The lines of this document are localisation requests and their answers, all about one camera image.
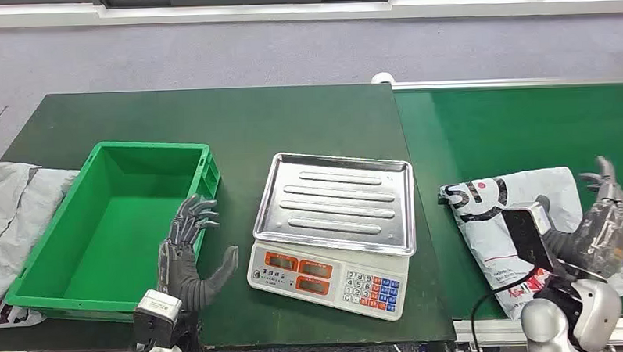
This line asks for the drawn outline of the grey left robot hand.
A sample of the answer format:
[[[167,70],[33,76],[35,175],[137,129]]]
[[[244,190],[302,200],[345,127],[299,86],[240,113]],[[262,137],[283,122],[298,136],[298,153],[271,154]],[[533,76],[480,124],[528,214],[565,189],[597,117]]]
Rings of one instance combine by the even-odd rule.
[[[208,228],[218,227],[215,199],[194,193],[185,199],[172,221],[166,238],[159,245],[156,290],[178,298],[182,310],[200,312],[212,304],[224,284],[238,270],[239,248],[229,246],[223,260],[207,279],[196,267],[195,241]]]

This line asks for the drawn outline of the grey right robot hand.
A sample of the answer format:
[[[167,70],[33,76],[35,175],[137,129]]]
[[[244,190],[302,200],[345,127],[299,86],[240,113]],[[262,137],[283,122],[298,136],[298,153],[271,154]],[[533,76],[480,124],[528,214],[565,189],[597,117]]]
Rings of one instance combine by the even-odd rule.
[[[569,281],[583,275],[608,279],[623,267],[623,189],[609,160],[598,156],[596,163],[600,172],[580,175],[596,201],[578,227],[561,232],[551,223],[542,235],[549,270]]]

